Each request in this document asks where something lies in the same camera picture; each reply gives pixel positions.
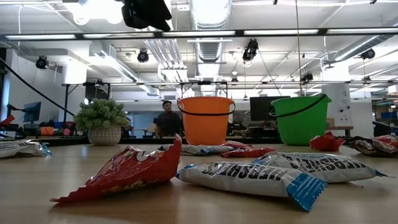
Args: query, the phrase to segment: green bucket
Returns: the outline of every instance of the green bucket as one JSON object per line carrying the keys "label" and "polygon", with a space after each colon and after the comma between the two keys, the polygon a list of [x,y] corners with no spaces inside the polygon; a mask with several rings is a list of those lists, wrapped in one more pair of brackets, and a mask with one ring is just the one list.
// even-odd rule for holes
{"label": "green bucket", "polygon": [[325,133],[326,114],[331,99],[326,94],[274,100],[281,140],[288,145],[308,146],[315,136]]}

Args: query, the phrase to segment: bucket handle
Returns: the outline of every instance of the bucket handle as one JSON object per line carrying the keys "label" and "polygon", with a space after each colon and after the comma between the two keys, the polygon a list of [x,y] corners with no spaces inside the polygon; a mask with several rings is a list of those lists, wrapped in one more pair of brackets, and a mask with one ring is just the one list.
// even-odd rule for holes
{"label": "bucket handle", "polygon": [[325,97],[326,97],[326,94],[323,94],[323,96],[321,96],[319,99],[317,99],[315,102],[313,102],[312,104],[308,105],[307,107],[305,107],[305,108],[303,108],[301,110],[294,111],[294,112],[287,113],[287,114],[283,114],[283,115],[273,115],[273,114],[271,114],[272,113],[272,110],[271,110],[269,112],[269,116],[274,117],[274,118],[283,118],[283,117],[286,117],[286,116],[292,116],[292,115],[304,112],[304,111],[310,109],[311,107],[317,105],[319,102],[321,102],[323,99],[325,99]]}
{"label": "bucket handle", "polygon": [[226,115],[230,115],[230,114],[234,113],[236,110],[235,102],[233,102],[233,105],[234,105],[234,110],[232,110],[229,113],[191,113],[191,112],[181,109],[180,104],[178,103],[178,100],[177,100],[177,106],[180,109],[180,111],[185,114],[192,115],[192,116],[226,116]]}

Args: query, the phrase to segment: bucket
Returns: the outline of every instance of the bucket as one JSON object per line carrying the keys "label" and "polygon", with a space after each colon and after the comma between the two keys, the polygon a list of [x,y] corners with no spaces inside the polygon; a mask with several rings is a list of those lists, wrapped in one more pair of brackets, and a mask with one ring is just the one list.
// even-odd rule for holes
{"label": "bucket", "polygon": [[54,128],[53,127],[41,127],[40,133],[43,136],[52,136],[54,134]]}
{"label": "bucket", "polygon": [[331,99],[326,94],[274,100],[281,140],[288,145],[308,146],[315,136],[325,133],[326,114]]}
{"label": "bucket", "polygon": [[225,141],[228,115],[235,112],[233,100],[217,96],[198,96],[179,99],[185,138],[191,145],[219,145]]}

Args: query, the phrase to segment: orange bucket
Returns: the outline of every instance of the orange bucket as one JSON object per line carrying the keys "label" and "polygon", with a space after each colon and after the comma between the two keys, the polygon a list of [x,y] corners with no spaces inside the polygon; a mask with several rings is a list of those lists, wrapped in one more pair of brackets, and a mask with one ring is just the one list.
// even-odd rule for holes
{"label": "orange bucket", "polygon": [[225,141],[229,106],[233,100],[217,96],[198,96],[179,99],[185,138],[191,145],[219,145]]}
{"label": "orange bucket", "polygon": [[40,133],[43,136],[52,136],[52,135],[54,135],[54,128],[53,127],[41,127]]}

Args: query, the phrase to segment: table surface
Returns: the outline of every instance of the table surface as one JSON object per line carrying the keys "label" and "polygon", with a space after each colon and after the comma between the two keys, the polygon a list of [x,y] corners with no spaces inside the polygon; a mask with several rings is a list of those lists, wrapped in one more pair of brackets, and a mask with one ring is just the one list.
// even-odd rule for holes
{"label": "table surface", "polygon": [[[311,151],[308,147],[267,146],[279,151]],[[176,178],[94,202],[66,206],[49,202],[76,190],[122,147],[51,147],[52,157],[0,160],[0,223],[398,223],[398,180],[388,177],[330,184],[309,213],[288,198],[223,192]],[[156,145],[137,147],[150,150]],[[398,176],[395,159],[366,157],[347,147],[340,154]],[[180,168],[221,160],[250,162],[252,158],[182,156]]]}

